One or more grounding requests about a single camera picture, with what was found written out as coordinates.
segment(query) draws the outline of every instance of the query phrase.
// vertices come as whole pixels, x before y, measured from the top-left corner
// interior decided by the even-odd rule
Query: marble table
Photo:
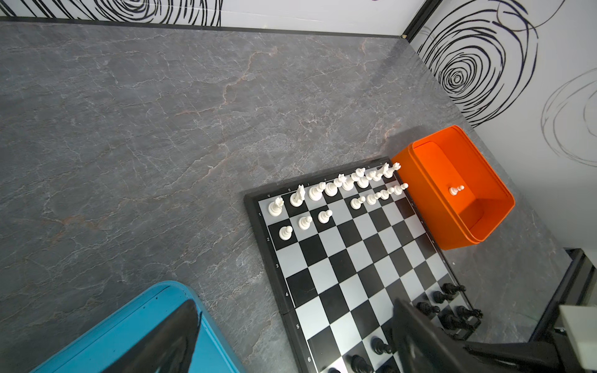
[[[395,38],[0,23],[0,371],[27,372],[150,285],[191,286],[248,372],[294,372],[246,190],[461,126],[515,195],[446,253],[529,337],[569,259],[409,44]]]

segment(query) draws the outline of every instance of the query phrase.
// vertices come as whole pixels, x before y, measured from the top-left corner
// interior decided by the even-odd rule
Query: black object
[[[385,344],[381,338],[373,338],[371,340],[371,348],[373,349],[373,351],[378,354],[381,355],[383,353],[394,353],[394,349],[392,348],[392,346],[390,346],[389,344]]]
[[[444,294],[441,291],[434,291],[433,292],[433,301],[435,303],[442,304],[445,300],[452,300],[452,296],[448,294]]]
[[[463,319],[468,319],[471,316],[476,317],[478,319],[483,318],[483,312],[481,312],[481,310],[469,310],[465,306],[456,307],[456,314],[458,315],[458,317],[462,317]]]
[[[447,330],[456,330],[456,329],[464,329],[464,330],[475,330],[475,327],[471,324],[467,323],[465,320],[454,316],[452,313],[447,313],[439,318],[444,328]]]
[[[456,293],[458,293],[459,291],[466,291],[466,287],[464,285],[456,286],[451,282],[446,282],[442,285],[442,290],[446,294],[456,295]]]
[[[350,361],[350,367],[354,373],[374,373],[373,367],[363,357],[354,355]]]
[[[432,306],[427,302],[417,303],[417,309],[423,312],[425,316],[429,316],[431,313],[439,313],[441,311],[438,306]]]

